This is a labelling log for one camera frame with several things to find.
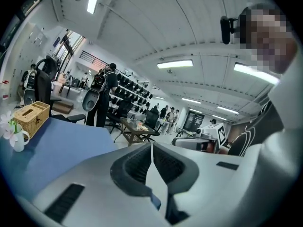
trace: office chair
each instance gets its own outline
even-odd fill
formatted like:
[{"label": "office chair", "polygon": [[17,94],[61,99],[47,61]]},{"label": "office chair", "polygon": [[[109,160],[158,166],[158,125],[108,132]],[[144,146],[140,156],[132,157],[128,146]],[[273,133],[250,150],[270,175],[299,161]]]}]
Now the office chair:
[{"label": "office chair", "polygon": [[[45,63],[42,70],[40,70],[38,68],[38,66],[41,62]],[[38,64],[36,65],[36,68],[35,68],[35,70],[37,71],[37,74],[35,77],[36,101],[40,101],[40,102],[50,105],[49,116],[52,118],[67,121],[67,122],[72,122],[72,123],[76,123],[77,121],[83,120],[83,119],[85,120],[86,117],[84,114],[73,115],[73,116],[69,116],[67,118],[65,118],[61,114],[52,115],[51,111],[52,111],[54,102],[59,102],[59,101],[61,101],[61,99],[58,97],[51,96],[52,79],[56,75],[56,73],[54,73],[51,69],[56,70],[56,67],[55,67],[55,61],[49,56],[47,56],[46,59],[43,59],[40,62],[38,62]]]},{"label": "office chair", "polygon": [[[159,114],[155,114],[155,112],[152,112],[152,111],[147,111],[146,112],[146,120],[145,120],[145,123],[148,127],[152,128],[153,130],[155,129],[156,127],[156,123],[157,123],[157,120],[159,118]],[[153,134],[153,136],[159,136],[160,133],[156,130],[156,133]],[[149,137],[148,135],[142,135],[143,137],[143,140],[147,140],[148,142],[150,142],[150,140],[156,142],[155,140],[153,140],[151,137]]]},{"label": "office chair", "polygon": [[120,106],[117,109],[115,109],[112,113],[107,114],[107,117],[111,122],[105,126],[113,127],[110,133],[113,132],[114,128],[119,130],[121,129],[120,118],[127,118],[127,114],[132,107],[133,104],[131,103],[130,98],[125,98],[121,101]]}]

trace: white flower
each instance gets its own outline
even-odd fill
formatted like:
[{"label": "white flower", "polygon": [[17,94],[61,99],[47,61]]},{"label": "white flower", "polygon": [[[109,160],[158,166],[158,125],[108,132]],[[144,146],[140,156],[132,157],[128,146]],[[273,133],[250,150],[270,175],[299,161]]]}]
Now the white flower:
[{"label": "white flower", "polygon": [[9,123],[14,118],[14,114],[11,114],[11,111],[8,111],[6,115],[2,114],[0,117],[1,117],[0,125],[2,125]]},{"label": "white flower", "polygon": [[15,146],[15,141],[18,141],[18,137],[14,134],[15,126],[12,125],[9,127],[8,131],[3,134],[3,138],[9,140],[9,143],[12,147]]}]

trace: white ceiling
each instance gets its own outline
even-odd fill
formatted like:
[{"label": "white ceiling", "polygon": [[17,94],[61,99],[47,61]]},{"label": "white ceiling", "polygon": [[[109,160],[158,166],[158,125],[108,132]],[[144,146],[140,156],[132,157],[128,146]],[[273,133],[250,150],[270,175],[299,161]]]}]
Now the white ceiling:
[{"label": "white ceiling", "polygon": [[[188,107],[238,122],[258,113],[258,97],[271,85],[233,70],[235,62],[255,66],[249,52],[224,45],[220,18],[238,17],[249,2],[271,0],[53,0],[60,23],[125,61],[175,100],[201,101]],[[158,69],[163,61],[192,59],[192,68]],[[234,115],[218,105],[239,111]]]}]

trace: wicker tissue box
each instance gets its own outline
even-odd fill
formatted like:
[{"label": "wicker tissue box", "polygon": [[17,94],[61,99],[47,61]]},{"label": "wicker tissue box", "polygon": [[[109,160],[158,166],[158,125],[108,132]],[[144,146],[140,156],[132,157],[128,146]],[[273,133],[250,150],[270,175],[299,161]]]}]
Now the wicker tissue box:
[{"label": "wicker tissue box", "polygon": [[17,110],[14,120],[22,125],[23,130],[29,133],[31,139],[49,118],[49,109],[48,104],[36,101]]}]

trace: blue desk surface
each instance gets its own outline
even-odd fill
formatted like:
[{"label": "blue desk surface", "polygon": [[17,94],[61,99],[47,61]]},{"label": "blue desk surface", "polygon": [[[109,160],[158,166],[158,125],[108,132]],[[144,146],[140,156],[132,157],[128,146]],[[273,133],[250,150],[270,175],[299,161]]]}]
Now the blue desk surface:
[{"label": "blue desk surface", "polygon": [[105,128],[49,118],[22,152],[0,139],[0,167],[11,190],[29,201],[81,161],[117,149]]}]

